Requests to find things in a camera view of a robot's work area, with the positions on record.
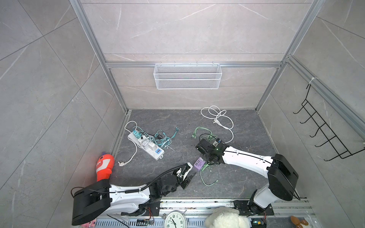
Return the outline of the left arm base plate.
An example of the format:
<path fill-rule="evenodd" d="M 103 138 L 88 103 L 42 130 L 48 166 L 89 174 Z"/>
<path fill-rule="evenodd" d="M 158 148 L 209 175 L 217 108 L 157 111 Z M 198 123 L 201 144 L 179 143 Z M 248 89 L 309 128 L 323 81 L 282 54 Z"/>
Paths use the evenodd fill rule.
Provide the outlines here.
<path fill-rule="evenodd" d="M 145 204 L 140 204 L 137 211 L 133 213 L 121 212 L 121 216 L 158 216 L 160 212 L 161 202 L 156 201 L 153 203 L 147 202 Z"/>

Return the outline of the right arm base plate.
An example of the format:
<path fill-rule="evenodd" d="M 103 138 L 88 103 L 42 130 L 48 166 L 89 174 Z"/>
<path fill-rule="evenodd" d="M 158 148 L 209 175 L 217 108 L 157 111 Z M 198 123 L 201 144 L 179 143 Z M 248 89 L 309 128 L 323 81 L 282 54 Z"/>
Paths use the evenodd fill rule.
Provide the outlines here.
<path fill-rule="evenodd" d="M 266 208 L 261 208 L 253 201 L 249 200 L 234 200 L 234 209 L 239 211 L 239 215 L 241 216 L 273 216 L 274 211 L 272 209 L 271 204 Z"/>

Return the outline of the white multicolour power strip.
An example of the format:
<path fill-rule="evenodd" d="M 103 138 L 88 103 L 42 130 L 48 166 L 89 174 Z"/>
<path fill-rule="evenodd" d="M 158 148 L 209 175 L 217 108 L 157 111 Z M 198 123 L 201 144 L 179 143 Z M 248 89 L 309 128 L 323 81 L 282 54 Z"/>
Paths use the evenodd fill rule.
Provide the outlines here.
<path fill-rule="evenodd" d="M 156 161 L 163 158 L 165 153 L 164 149 L 159 147 L 157 143 L 154 142 L 154 138 L 150 135 L 142 133 L 141 138 L 137 139 L 131 132 L 128 135 L 128 139 L 137 145 L 137 148 L 144 150 L 147 154 L 152 156 Z"/>

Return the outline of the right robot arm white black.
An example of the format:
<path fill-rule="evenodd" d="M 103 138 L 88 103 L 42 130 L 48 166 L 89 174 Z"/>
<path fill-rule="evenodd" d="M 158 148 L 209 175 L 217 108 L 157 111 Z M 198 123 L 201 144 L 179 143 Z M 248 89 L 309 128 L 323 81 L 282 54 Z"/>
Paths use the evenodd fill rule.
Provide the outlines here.
<path fill-rule="evenodd" d="M 213 142 L 200 139 L 195 148 L 205 157 L 208 165 L 235 165 L 268 179 L 268 183 L 255 190 L 247 203 L 247 210 L 251 214 L 263 213 L 277 200 L 299 199 L 296 191 L 299 175 L 281 154 L 251 154 L 229 146 L 219 139 Z"/>

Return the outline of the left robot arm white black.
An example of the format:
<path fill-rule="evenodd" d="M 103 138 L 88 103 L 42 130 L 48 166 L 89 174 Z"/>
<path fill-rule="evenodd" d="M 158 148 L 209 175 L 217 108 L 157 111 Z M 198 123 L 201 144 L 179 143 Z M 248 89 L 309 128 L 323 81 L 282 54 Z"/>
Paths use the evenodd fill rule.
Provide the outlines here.
<path fill-rule="evenodd" d="M 107 214 L 143 215 L 151 204 L 178 187 L 185 189 L 194 177 L 190 174 L 193 167 L 189 162 L 179 165 L 141 186 L 117 186 L 104 179 L 80 188 L 73 195 L 71 225 L 83 225 Z"/>

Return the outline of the purple small power strip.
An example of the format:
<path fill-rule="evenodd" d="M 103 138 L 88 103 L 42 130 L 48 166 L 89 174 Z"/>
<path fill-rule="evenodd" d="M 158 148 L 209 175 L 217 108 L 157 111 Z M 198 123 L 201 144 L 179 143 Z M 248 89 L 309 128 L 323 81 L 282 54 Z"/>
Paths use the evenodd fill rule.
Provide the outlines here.
<path fill-rule="evenodd" d="M 206 161 L 202 157 L 199 157 L 197 161 L 194 163 L 194 169 L 199 172 L 205 164 Z"/>

